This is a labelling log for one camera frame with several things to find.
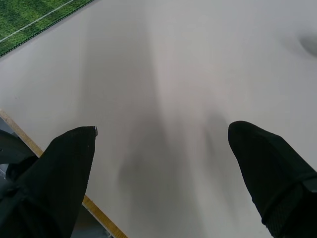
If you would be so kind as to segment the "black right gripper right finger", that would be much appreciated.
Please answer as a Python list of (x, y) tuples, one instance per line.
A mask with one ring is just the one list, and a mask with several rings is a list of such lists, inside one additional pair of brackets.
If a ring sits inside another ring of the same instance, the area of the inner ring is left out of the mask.
[(274, 238), (317, 236), (317, 173), (279, 135), (246, 121), (228, 142), (262, 223)]

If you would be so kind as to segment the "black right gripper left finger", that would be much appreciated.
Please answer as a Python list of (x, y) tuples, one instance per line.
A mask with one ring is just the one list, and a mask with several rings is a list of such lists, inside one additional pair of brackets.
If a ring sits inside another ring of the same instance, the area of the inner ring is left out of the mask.
[(56, 137), (41, 156), (18, 137), (1, 131), (0, 188), (3, 238), (68, 238), (84, 199), (95, 153), (95, 126)]

